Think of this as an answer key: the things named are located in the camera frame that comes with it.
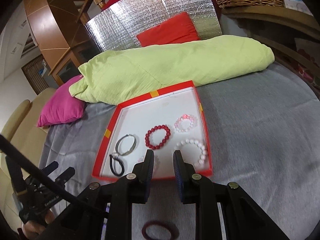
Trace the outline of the left hand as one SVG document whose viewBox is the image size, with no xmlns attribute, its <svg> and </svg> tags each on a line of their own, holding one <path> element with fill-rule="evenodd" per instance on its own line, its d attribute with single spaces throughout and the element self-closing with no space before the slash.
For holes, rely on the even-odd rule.
<svg viewBox="0 0 320 240">
<path fill-rule="evenodd" d="M 44 220 L 46 224 L 50 224 L 55 219 L 54 214 L 51 210 L 48 210 Z M 46 229 L 45 226 L 37 223 L 36 221 L 30 220 L 26 224 L 22 223 L 22 232 L 27 239 L 36 239 Z"/>
</svg>

